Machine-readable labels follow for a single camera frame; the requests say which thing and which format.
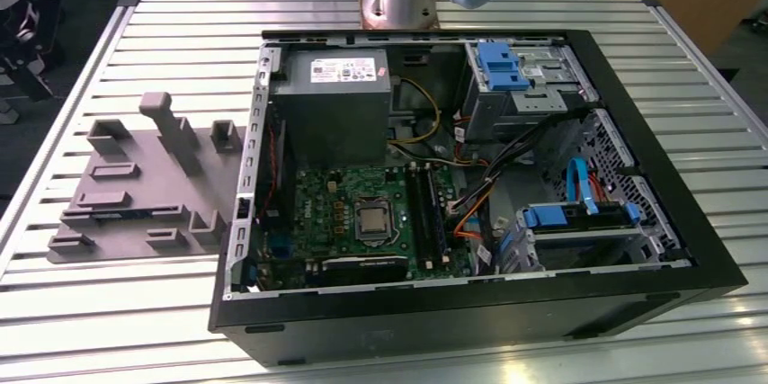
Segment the cpu socket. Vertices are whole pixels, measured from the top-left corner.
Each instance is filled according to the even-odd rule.
[[[369,247],[391,239],[390,203],[385,199],[354,203],[354,238]]]

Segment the green circuit board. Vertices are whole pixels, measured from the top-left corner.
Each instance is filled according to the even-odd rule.
[[[450,170],[433,168],[433,179],[441,203],[454,200]],[[354,203],[379,200],[390,208],[394,237],[383,245],[370,247],[354,235]],[[295,177],[295,199],[290,259],[271,266],[282,289],[303,288],[305,266],[329,257],[398,255],[407,258],[407,280],[462,277],[469,274],[465,247],[451,248],[449,262],[431,269],[417,263],[414,233],[405,187],[405,168],[377,167],[343,170],[305,170]]]

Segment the blue plastic clip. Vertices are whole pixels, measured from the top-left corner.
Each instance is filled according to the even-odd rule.
[[[537,206],[522,212],[527,228],[567,225],[565,212],[559,206]]]
[[[626,215],[629,216],[629,220],[631,221],[633,225],[639,224],[639,220],[642,219],[642,215],[639,213],[639,209],[637,208],[637,204],[633,202],[623,203],[623,210],[626,211]]]
[[[575,183],[573,182],[573,172],[578,176],[575,182],[578,182],[578,193],[581,195],[581,201],[586,206],[586,214],[593,215],[598,213],[597,206],[594,204],[594,198],[591,198],[591,187],[589,186],[589,172],[586,169],[586,161],[581,157],[574,157],[567,162],[567,170],[565,172],[565,193],[567,196],[567,201],[577,201],[575,197]]]
[[[487,89],[526,90],[529,81],[519,73],[519,59],[502,42],[477,42],[477,63],[487,77]]]

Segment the white label sticker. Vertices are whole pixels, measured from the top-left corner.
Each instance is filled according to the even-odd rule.
[[[477,247],[477,256],[479,257],[479,259],[483,261],[485,264],[490,265],[491,255],[482,245]]]
[[[311,83],[375,81],[373,58],[318,58],[311,61]]]
[[[463,128],[453,128],[453,135],[455,136],[455,141],[463,142]]]
[[[543,71],[539,67],[523,67],[522,74],[525,76],[543,76]]]

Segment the metal slatted tabletop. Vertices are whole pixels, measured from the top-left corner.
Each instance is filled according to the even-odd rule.
[[[437,5],[446,29],[593,32],[749,279],[611,338],[265,371],[206,330],[215,256],[50,264],[46,243],[87,162],[93,120],[173,95],[193,127],[246,124],[266,29],[350,29],[355,0],[141,0],[119,6],[0,222],[0,380],[163,382],[765,382],[768,134],[661,8],[639,0]]]

